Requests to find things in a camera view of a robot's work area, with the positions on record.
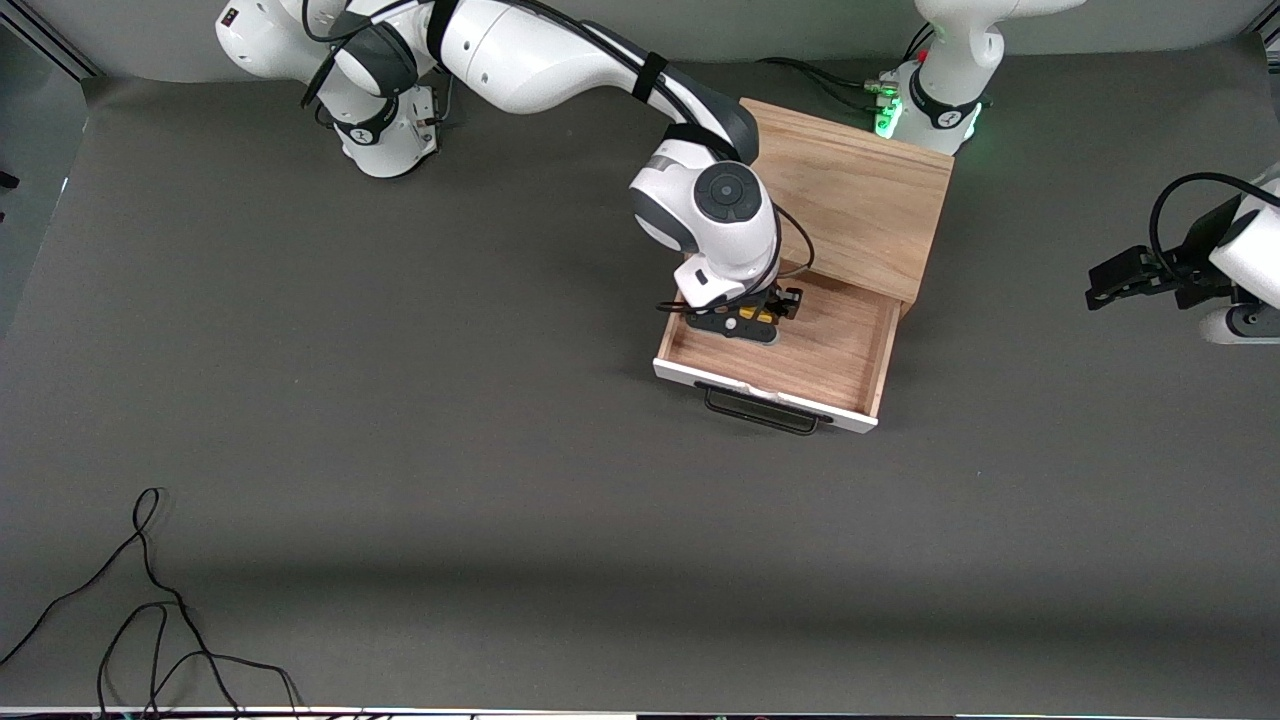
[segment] black wire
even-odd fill
[[[324,102],[316,102],[316,111],[315,111],[316,124],[320,126],[320,127],[323,127],[323,128],[325,128],[325,129],[333,129],[333,115],[332,114],[329,115],[329,120],[321,120],[320,119],[320,113],[321,111],[328,113],[329,109],[324,106]]]
[[[160,680],[160,684],[156,685],[155,693],[148,700],[148,706],[159,706],[159,696],[160,696],[160,693],[164,691],[165,685],[169,684],[169,680],[173,679],[173,674],[177,673],[179,667],[182,667],[192,657],[202,657],[205,655],[206,653],[202,650],[193,650],[193,651],[188,652],[187,655],[183,655],[182,657],[179,657],[178,661],[174,662],[172,667],[169,667],[169,671],[165,673],[164,679]],[[223,660],[225,662],[234,662],[237,665],[244,665],[247,667],[255,667],[257,670],[269,670],[269,671],[275,673],[276,675],[279,675],[280,676],[280,683],[284,685],[284,693],[289,698],[289,708],[293,711],[294,716],[298,715],[298,706],[300,705],[302,705],[302,706],[306,705],[306,702],[303,702],[303,700],[302,700],[302,692],[298,691],[298,684],[296,682],[293,682],[293,678],[283,667],[280,667],[278,665],[269,665],[266,662],[255,662],[252,660],[244,660],[243,657],[236,657],[234,655],[221,655],[221,653],[216,653],[215,652],[215,653],[211,653],[211,656],[215,660]]]
[[[1276,17],[1276,13],[1280,13],[1280,6],[1272,8],[1271,12],[1267,13],[1266,18],[1262,18],[1262,20],[1258,22],[1258,24],[1253,26],[1253,32],[1262,32],[1262,28],[1265,28],[1267,23],[1270,23],[1271,19]]]
[[[396,0],[394,3],[388,3],[383,8],[379,8],[379,10],[374,13],[374,15],[380,15],[388,10],[394,10],[396,8],[402,8],[404,5],[417,5],[417,4],[419,0]],[[349,40],[357,32],[374,24],[371,22],[372,15],[369,15],[369,18],[362,20],[356,28],[349,29],[347,32],[342,32],[338,35],[316,35],[311,29],[310,17],[311,17],[311,0],[302,0],[302,32],[307,33],[307,37],[310,37],[316,42],[338,42],[339,40]]]
[[[131,518],[133,523],[133,534],[131,534],[124,542],[122,542],[115,548],[114,552],[111,552],[111,556],[106,560],[106,562],[104,562],[102,566],[96,573],[93,573],[93,575],[88,580],[82,583],[76,589],[63,596],[59,596],[52,602],[50,602],[45,607],[44,612],[40,614],[40,618],[36,619],[36,623],[32,624],[31,629],[27,630],[27,633],[22,637],[22,639],[18,641],[18,643],[13,648],[10,648],[8,653],[5,653],[4,659],[0,659],[0,666],[9,662],[31,641],[31,638],[36,634],[36,632],[44,625],[45,619],[49,618],[49,615],[54,611],[55,607],[58,607],[59,603],[70,597],[74,597],[76,594],[93,585],[99,579],[102,578],[102,575],[106,574],[106,571],[111,568],[111,565],[120,556],[120,553],[124,552],[125,548],[128,548],[134,542],[141,542],[142,565],[143,569],[146,570],[147,580],[150,580],[150,583],[155,585],[157,589],[169,593],[169,596],[172,596],[172,600],[145,602],[134,607],[133,611],[129,612],[128,618],[125,618],[124,623],[116,629],[115,634],[111,637],[111,642],[108,643],[106,651],[102,653],[102,659],[99,661],[96,685],[95,685],[97,691],[99,711],[102,714],[102,716],[105,717],[106,714],[106,693],[104,691],[104,684],[106,680],[108,667],[110,666],[111,662],[111,656],[115,653],[115,648],[119,644],[120,638],[124,635],[125,630],[128,630],[129,626],[132,626],[133,623],[137,621],[137,619],[148,610],[160,611],[160,625],[156,630],[156,641],[151,651],[151,673],[148,682],[150,694],[147,697],[146,706],[143,706],[143,715],[146,715],[147,711],[151,711],[151,716],[159,719],[160,717],[159,694],[161,691],[164,691],[164,687],[169,683],[169,679],[173,676],[174,671],[177,671],[178,666],[180,666],[183,662],[186,662],[192,657],[204,657],[209,662],[209,667],[214,675],[214,680],[218,684],[219,692],[221,693],[223,698],[228,702],[228,705],[232,706],[237,716],[239,716],[239,714],[242,712],[243,706],[234,698],[234,696],[232,696],[230,691],[227,688],[227,683],[223,680],[221,671],[218,666],[218,661],[233,662],[237,665],[244,665],[259,670],[269,670],[279,675],[280,682],[284,684],[285,693],[288,693],[289,696],[289,707],[293,710],[293,715],[297,716],[298,706],[305,703],[302,702],[302,693],[298,691],[297,683],[293,682],[293,678],[288,674],[288,671],[276,665],[270,665],[266,662],[256,662],[252,660],[244,660],[242,657],[236,657],[232,655],[221,655],[210,651],[209,644],[205,642],[204,635],[201,634],[200,629],[196,626],[196,623],[191,618],[191,607],[187,605],[186,598],[175,588],[160,582],[160,578],[156,575],[155,568],[151,562],[151,547],[148,544],[148,538],[146,533],[146,529],[151,524],[151,520],[155,518],[159,506],[160,506],[160,488],[146,488],[145,491],[142,491],[141,495],[138,495],[138,498],[133,503],[133,514]],[[159,671],[160,651],[164,643],[164,633],[169,624],[170,607],[178,609],[178,614],[182,616],[183,624],[187,626],[192,637],[196,639],[196,644],[200,646],[200,650],[184,655],[182,660],[179,660],[177,664],[174,664],[173,667],[170,667],[170,670],[165,674],[164,679],[157,684],[156,674]]]
[[[794,277],[800,275],[805,270],[809,270],[809,269],[813,268],[814,261],[818,260],[818,251],[814,249],[814,246],[813,246],[813,238],[809,237],[808,231],[804,229],[804,225],[801,225],[791,215],[791,213],[787,213],[786,209],[782,208],[782,206],[780,206],[778,204],[774,204],[773,209],[777,210],[783,218],[786,218],[787,222],[791,223],[791,227],[794,227],[796,231],[800,232],[800,237],[804,238],[804,243],[809,246],[809,260],[806,260],[804,265],[800,265],[799,268],[795,268],[794,270],[788,270],[788,272],[782,273],[781,275],[778,275],[780,279],[794,278]],[[778,245],[780,246],[782,245],[782,233],[781,232],[778,233]]]
[[[860,91],[863,88],[861,83],[856,83],[856,82],[854,82],[851,79],[846,79],[846,78],[842,78],[840,76],[828,73],[827,70],[823,70],[822,68],[814,67],[814,65],[812,65],[809,63],[805,63],[804,60],[796,60],[794,58],[764,58],[764,59],[760,59],[760,60],[756,60],[756,61],[758,63],[768,63],[768,64],[773,64],[773,65],[786,65],[788,68],[794,68],[794,69],[799,70],[800,74],[803,74],[804,77],[806,77],[810,81],[813,81],[813,83],[818,86],[818,90],[823,91],[828,97],[831,97],[836,102],[840,102],[841,105],[844,105],[844,106],[846,106],[846,108],[849,108],[851,110],[858,110],[860,113],[878,113],[879,111],[879,108],[876,108],[874,105],[864,105],[864,104],[860,104],[860,102],[854,102],[852,100],[850,100],[850,99],[840,95],[838,92],[836,92],[836,88],[833,88],[833,87],[831,87],[831,86],[827,85],[829,82],[829,83],[836,85],[836,86],[838,86],[841,88],[846,88],[846,90],[854,90],[854,88],[856,88],[856,90]]]
[[[911,42],[906,46],[906,53],[902,53],[902,61],[905,63],[910,60],[911,55],[919,51],[919,49],[928,42],[931,37],[933,37],[933,35],[934,31],[932,23],[924,23],[920,29],[915,31],[915,35],[911,36]]]
[[[97,691],[97,710],[99,710],[99,712],[102,714],[102,717],[106,717],[106,693],[102,692],[102,683],[106,679],[106,669],[108,669],[108,666],[111,662],[111,656],[115,653],[115,646],[119,644],[120,638],[124,637],[124,632],[129,629],[129,625],[132,625],[133,621],[137,620],[138,616],[142,615],[142,612],[145,612],[147,610],[154,610],[155,609],[155,610],[160,610],[160,614],[161,614],[160,633],[159,634],[163,635],[164,626],[165,626],[165,624],[169,620],[168,606],[175,606],[175,605],[177,603],[172,602],[172,601],[145,602],[145,603],[134,607],[133,612],[129,612],[129,616],[125,618],[124,623],[122,623],[120,626],[115,630],[115,634],[111,637],[111,642],[109,642],[106,644],[106,652],[102,653],[102,660],[100,660],[99,664],[97,664],[97,683],[95,684],[95,689]],[[234,698],[232,698],[229,694],[224,694],[223,697],[237,711],[239,711],[239,703],[236,702]],[[151,702],[147,701],[147,706],[150,706],[150,705],[151,705]]]
[[[155,501],[151,505],[151,511],[147,514],[147,520],[150,520],[151,515],[155,514],[156,506],[160,503],[159,488],[147,488],[142,491],[142,495],[138,496],[137,503],[134,503],[133,506],[133,528],[137,530],[138,539],[142,542],[142,569],[146,570],[147,579],[151,580],[152,585],[173,596],[173,600],[178,603],[178,614],[182,615],[182,620],[183,623],[186,623],[187,629],[191,630],[192,637],[196,639],[196,644],[200,647],[200,650],[205,651],[205,653],[211,656],[212,652],[209,650],[209,644],[205,642],[205,635],[200,632],[200,628],[196,626],[196,621],[191,618],[191,607],[187,605],[187,601],[182,597],[182,593],[161,583],[160,578],[156,577],[155,568],[151,566],[151,547],[147,543],[147,534],[142,532],[143,527],[146,525],[146,521],[143,521],[141,525],[138,523],[138,507],[141,507],[142,500],[147,497],[148,492],[154,492],[155,496]],[[227,689],[227,683],[223,682],[223,674],[218,670],[218,662],[215,662],[212,657],[209,657],[207,660],[209,660],[209,670],[214,674],[214,682],[218,683],[218,689],[223,693],[223,697],[232,703],[232,706],[237,706],[236,701],[230,696],[230,691]]]
[[[143,491],[142,496],[138,497],[138,502],[141,502],[142,497],[145,497],[148,492],[152,492],[152,491],[156,491],[156,498],[157,498],[157,501],[151,505],[151,511],[147,512],[147,516],[142,521],[143,525],[146,525],[147,523],[150,523],[151,521],[151,516],[155,515],[156,506],[159,505],[159,497],[160,496],[159,496],[159,491],[156,488],[147,488],[146,491]],[[137,516],[136,512],[137,512],[137,503],[134,503],[134,516]],[[128,539],[125,539],[124,542],[122,542],[119,546],[116,546],[115,552],[113,552],[111,556],[106,559],[106,562],[104,562],[102,566],[97,569],[97,573],[93,573],[93,577],[91,577],[90,579],[84,580],[84,583],[81,584],[78,588],[76,588],[76,589],[73,589],[73,591],[70,591],[70,592],[68,592],[65,594],[59,596],[52,602],[50,602],[47,606],[45,606],[45,611],[40,614],[40,618],[37,618],[36,623],[31,625],[31,629],[27,630],[27,634],[23,635],[22,639],[18,641],[18,644],[13,646],[9,650],[9,652],[5,653],[5,656],[3,659],[0,659],[0,667],[4,667],[4,665],[6,662],[9,662],[10,660],[13,660],[13,656],[18,655],[18,652],[27,644],[27,642],[31,641],[32,635],[36,634],[36,630],[38,630],[40,626],[45,624],[45,619],[49,618],[49,614],[52,612],[54,609],[58,607],[59,603],[61,603],[64,600],[68,600],[68,598],[70,598],[73,596],[77,596],[77,594],[79,594],[82,592],[84,592],[86,589],[90,588],[90,585],[92,585],[93,583],[99,582],[102,578],[102,575],[105,575],[106,571],[111,568],[111,565],[115,562],[115,560],[120,556],[120,553],[124,552],[124,550],[127,547],[129,547],[131,544],[133,544],[134,542],[137,542],[137,539],[141,538],[141,537],[142,537],[142,530],[138,529],[137,523],[134,523],[133,534],[129,536]]]
[[[1160,265],[1165,269],[1165,272],[1169,273],[1169,275],[1172,277],[1174,281],[1178,282],[1183,287],[1192,287],[1196,283],[1192,282],[1190,278],[1183,275],[1178,269],[1174,268],[1174,264],[1170,263],[1169,256],[1165,252],[1165,249],[1161,247],[1161,243],[1160,243],[1160,217],[1161,217],[1161,214],[1164,214],[1164,211],[1165,211],[1165,204],[1169,202],[1169,197],[1174,193],[1174,191],[1176,191],[1179,187],[1181,187],[1181,186],[1184,186],[1187,183],[1192,183],[1192,182],[1197,182],[1197,181],[1208,181],[1208,182],[1222,183],[1222,184],[1234,187],[1235,190],[1239,190],[1240,192],[1243,192],[1245,195],[1252,195],[1253,197],[1257,197],[1258,200],[1261,200],[1261,201],[1263,201],[1263,202],[1266,202],[1266,204],[1268,204],[1271,206],[1280,208],[1280,197],[1276,197],[1275,195],[1271,195],[1270,192],[1262,190],[1261,187],[1258,187],[1258,186],[1256,186],[1256,184],[1253,184],[1251,182],[1243,181],[1243,179],[1233,177],[1233,176],[1222,174],[1222,173],[1192,173],[1189,176],[1183,176],[1183,177],[1175,179],[1174,182],[1169,183],[1169,187],[1166,187],[1160,193],[1160,197],[1156,199],[1156,204],[1151,209],[1151,224],[1148,227],[1148,232],[1151,234],[1151,250],[1152,250],[1152,254],[1156,256],[1156,260],[1158,260]]]
[[[824,70],[813,63],[806,63],[804,60],[797,60],[795,58],[783,58],[781,55],[772,55],[769,58],[760,58],[756,63],[765,63],[769,65],[786,65],[788,68],[796,68],[797,70],[808,70],[815,76],[820,76],[827,82],[840,85],[844,87],[851,87],[854,90],[861,90],[863,83],[852,81],[845,77],[840,77],[832,72]]]
[[[773,245],[773,255],[769,258],[769,264],[767,265],[767,268],[771,268],[771,269],[778,264],[778,259],[782,256],[782,219],[781,219],[780,210],[781,209],[774,202],[773,204],[773,227],[774,227],[774,229],[777,232],[778,241]],[[765,270],[760,277],[755,278],[755,282],[745,292],[742,292],[741,295],[736,295],[736,296],[733,296],[733,297],[731,297],[728,300],[723,300],[721,302],[713,302],[710,305],[701,305],[701,306],[694,307],[692,305],[690,305],[687,302],[684,302],[684,301],[680,301],[680,300],[668,300],[668,301],[664,301],[664,302],[659,302],[655,307],[658,307],[658,310],[662,311],[662,313],[680,313],[682,315],[691,315],[691,314],[695,314],[695,313],[709,313],[709,311],[713,311],[713,310],[719,310],[721,307],[728,307],[730,305],[732,305],[739,299],[748,297],[750,295],[754,295],[754,293],[759,292],[759,290],[762,287],[764,287],[764,278],[767,278],[767,277],[769,277],[768,270]]]

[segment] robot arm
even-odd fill
[[[326,106],[324,91],[334,78],[390,102],[413,92],[417,78],[436,65],[513,114],[539,113],[594,87],[628,91],[676,122],[630,186],[640,227],[689,256],[675,273],[687,307],[676,310],[691,324],[701,316],[709,323],[704,329],[771,342],[777,318],[799,305],[799,293],[774,284],[781,232],[769,195],[749,167],[759,152],[755,119],[660,56],[536,0],[351,0],[328,32],[338,72],[329,73],[324,58],[308,56],[311,86],[321,88]],[[320,37],[314,28],[307,35]],[[724,327],[710,319],[723,315],[710,313],[719,307],[765,311]]]
[[[973,135],[979,99],[1005,59],[1005,36],[996,23],[1051,15],[1085,0],[915,0],[937,38],[920,61],[908,59],[882,74],[906,92],[897,115],[877,132],[938,152],[955,155]]]
[[[308,0],[308,24],[328,29],[344,0]],[[227,56],[260,78],[307,82],[325,63],[325,49],[302,31],[302,0],[230,0],[215,23]],[[435,102],[429,88],[374,97],[340,73],[317,86],[334,119],[343,152],[372,177],[412,170],[435,151]]]
[[[1183,245],[1165,250],[1160,214],[1189,182],[1213,181],[1242,193],[1198,219]],[[1187,310],[1215,297],[1231,305],[1210,313],[1201,334],[1217,345],[1280,345],[1280,164],[1254,183],[1219,173],[1179,178],[1152,209],[1151,247],[1135,246],[1089,270],[1089,310],[1134,295],[1174,292]]]

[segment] wooden box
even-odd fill
[[[753,164],[774,202],[809,232],[812,270],[783,281],[804,302],[776,345],[667,323],[654,372],[868,432],[878,423],[899,320],[915,302],[952,159],[803,113],[742,100],[760,128]],[[783,269],[806,259],[783,220]]]

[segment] drawer handle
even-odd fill
[[[737,418],[739,420],[746,420],[774,430],[782,430],[795,436],[812,436],[818,430],[818,425],[820,423],[832,421],[832,419],[826,415],[805,413],[804,410],[796,410],[795,407],[787,407],[786,405],[781,405],[778,402],[771,402],[751,395],[724,389],[708,383],[698,382],[694,383],[694,387],[701,388],[705,392],[703,396],[703,404],[707,405],[707,409],[712,413],[719,413],[721,415],[728,415],[730,418]],[[744,405],[745,409],[739,410],[736,407],[717,404],[717,397],[733,400]],[[768,415],[762,415],[759,410],[767,410]],[[777,415],[778,418],[771,418],[769,415]]]

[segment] gray mat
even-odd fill
[[[692,72],[844,117],[783,68]],[[1009,61],[865,437],[652,377],[678,259],[628,213],[664,123],[625,94],[462,94],[444,151],[380,182],[300,91],[93,88],[0,354],[5,643],[164,484],[160,571],[315,703],[1280,714],[1280,355],[1083,300],[1170,179],[1275,160],[1256,38]],[[1188,188],[1170,237],[1224,196]],[[90,702],[150,597],[122,569],[0,698]]]

